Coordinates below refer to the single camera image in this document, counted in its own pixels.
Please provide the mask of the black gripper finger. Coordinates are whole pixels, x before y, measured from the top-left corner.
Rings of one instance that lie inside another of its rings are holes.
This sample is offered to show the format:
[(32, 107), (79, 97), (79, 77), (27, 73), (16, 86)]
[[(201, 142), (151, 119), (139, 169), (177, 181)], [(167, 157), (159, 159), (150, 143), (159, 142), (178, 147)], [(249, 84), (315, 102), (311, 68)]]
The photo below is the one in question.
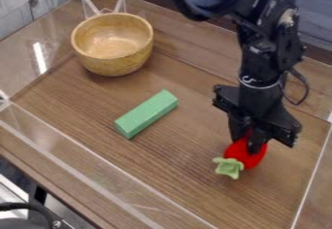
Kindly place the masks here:
[(270, 136), (265, 130), (257, 127), (249, 130), (248, 136), (248, 151), (250, 154), (257, 154), (262, 149), (262, 145), (270, 140)]
[(238, 139), (249, 135), (252, 118), (240, 114), (228, 115), (228, 127), (230, 138), (236, 142)]

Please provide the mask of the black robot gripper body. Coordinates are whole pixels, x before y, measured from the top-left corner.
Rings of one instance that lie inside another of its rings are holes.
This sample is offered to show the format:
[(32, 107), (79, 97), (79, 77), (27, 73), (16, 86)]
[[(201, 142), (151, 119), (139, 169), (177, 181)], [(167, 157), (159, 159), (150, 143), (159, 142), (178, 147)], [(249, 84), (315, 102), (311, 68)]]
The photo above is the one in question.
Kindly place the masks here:
[(245, 85), (217, 84), (214, 93), (213, 105), (221, 111), (228, 115), (249, 116), (250, 129), (261, 128), (270, 140), (277, 140), (288, 147), (296, 145), (303, 124), (284, 107), (278, 87), (254, 89)]

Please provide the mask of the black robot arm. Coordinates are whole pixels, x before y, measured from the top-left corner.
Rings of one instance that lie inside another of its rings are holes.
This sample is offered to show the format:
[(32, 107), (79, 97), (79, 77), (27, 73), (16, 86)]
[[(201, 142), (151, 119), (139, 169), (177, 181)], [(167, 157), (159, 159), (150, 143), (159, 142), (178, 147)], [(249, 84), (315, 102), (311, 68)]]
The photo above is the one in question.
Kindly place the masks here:
[(173, 0), (183, 16), (206, 21), (229, 16), (241, 49), (238, 85), (216, 85), (213, 105), (228, 113), (236, 142), (254, 155), (270, 140), (296, 144), (301, 122), (284, 108), (286, 80), (307, 78), (296, 70), (307, 46), (300, 38), (296, 0)]

